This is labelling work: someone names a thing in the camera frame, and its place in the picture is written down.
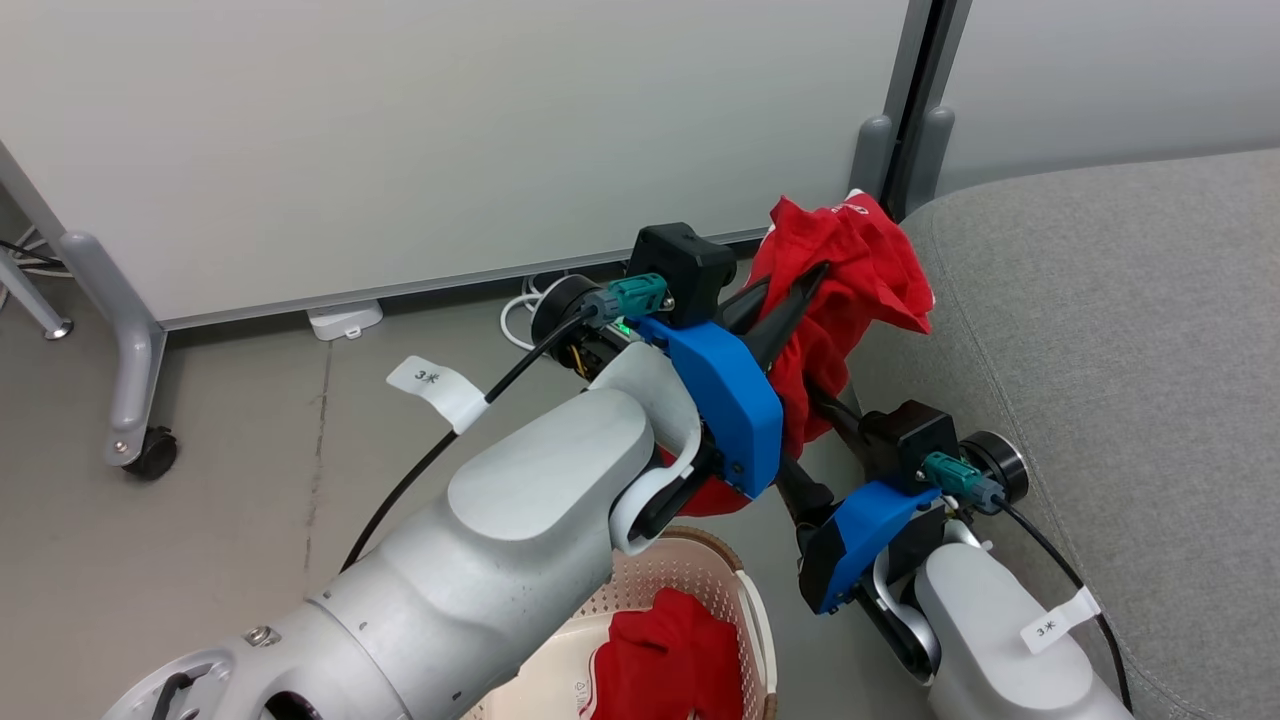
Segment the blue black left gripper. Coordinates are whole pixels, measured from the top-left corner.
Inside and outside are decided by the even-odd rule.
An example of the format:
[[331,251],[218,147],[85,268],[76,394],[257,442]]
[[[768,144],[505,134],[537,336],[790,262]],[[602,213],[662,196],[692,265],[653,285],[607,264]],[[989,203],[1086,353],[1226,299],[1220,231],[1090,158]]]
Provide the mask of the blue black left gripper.
[[769,278],[717,304],[728,275],[626,275],[599,286],[567,275],[530,293],[530,348],[585,380],[640,377],[621,357],[660,357],[692,401],[691,473],[759,497],[780,469],[785,411],[771,372],[799,328],[829,264],[804,272],[769,311]]

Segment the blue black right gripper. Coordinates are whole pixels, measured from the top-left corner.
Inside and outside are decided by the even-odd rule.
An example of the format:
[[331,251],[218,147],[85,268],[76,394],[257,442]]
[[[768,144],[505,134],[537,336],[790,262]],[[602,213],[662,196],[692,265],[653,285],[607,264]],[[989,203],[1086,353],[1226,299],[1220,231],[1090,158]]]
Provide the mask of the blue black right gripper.
[[910,577],[977,514],[996,515],[997,500],[1015,503],[1029,491],[1027,464],[1004,437],[979,430],[861,433],[858,404],[808,386],[814,416],[831,424],[865,473],[840,501],[795,457],[783,455],[774,487],[800,546],[800,594],[815,614],[859,602],[877,612],[877,582]]

